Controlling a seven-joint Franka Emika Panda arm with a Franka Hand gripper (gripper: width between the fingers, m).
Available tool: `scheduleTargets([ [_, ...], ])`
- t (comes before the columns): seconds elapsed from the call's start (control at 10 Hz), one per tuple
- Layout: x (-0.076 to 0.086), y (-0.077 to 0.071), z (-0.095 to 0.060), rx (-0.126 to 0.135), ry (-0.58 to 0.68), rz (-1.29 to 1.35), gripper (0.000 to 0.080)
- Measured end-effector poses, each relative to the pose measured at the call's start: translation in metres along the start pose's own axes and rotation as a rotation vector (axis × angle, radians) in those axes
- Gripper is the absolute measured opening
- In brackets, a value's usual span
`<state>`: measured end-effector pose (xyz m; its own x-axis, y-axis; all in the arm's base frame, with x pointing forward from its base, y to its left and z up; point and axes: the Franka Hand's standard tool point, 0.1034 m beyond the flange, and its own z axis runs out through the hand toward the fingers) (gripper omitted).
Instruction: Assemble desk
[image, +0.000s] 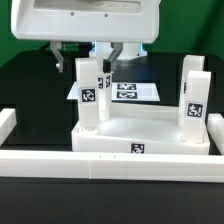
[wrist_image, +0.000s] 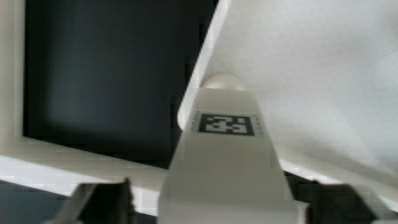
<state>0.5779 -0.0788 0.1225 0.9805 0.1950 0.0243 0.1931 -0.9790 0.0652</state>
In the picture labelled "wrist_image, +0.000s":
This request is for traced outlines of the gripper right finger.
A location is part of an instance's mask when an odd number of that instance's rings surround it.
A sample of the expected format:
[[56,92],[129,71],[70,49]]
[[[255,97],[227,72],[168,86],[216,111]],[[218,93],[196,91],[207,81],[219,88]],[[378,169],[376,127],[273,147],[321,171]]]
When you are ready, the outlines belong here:
[[362,185],[356,185],[354,189],[365,201],[365,204],[378,216],[378,220],[372,222],[372,224],[398,224],[398,214],[390,209],[374,190]]

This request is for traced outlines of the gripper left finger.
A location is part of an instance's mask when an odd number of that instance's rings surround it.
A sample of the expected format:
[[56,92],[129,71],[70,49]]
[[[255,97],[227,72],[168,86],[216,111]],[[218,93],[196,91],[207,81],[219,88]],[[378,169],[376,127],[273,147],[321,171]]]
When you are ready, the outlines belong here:
[[97,188],[99,185],[93,183],[79,185],[56,217],[45,221],[44,224],[84,224],[81,215],[84,214],[90,206],[90,200],[93,198]]

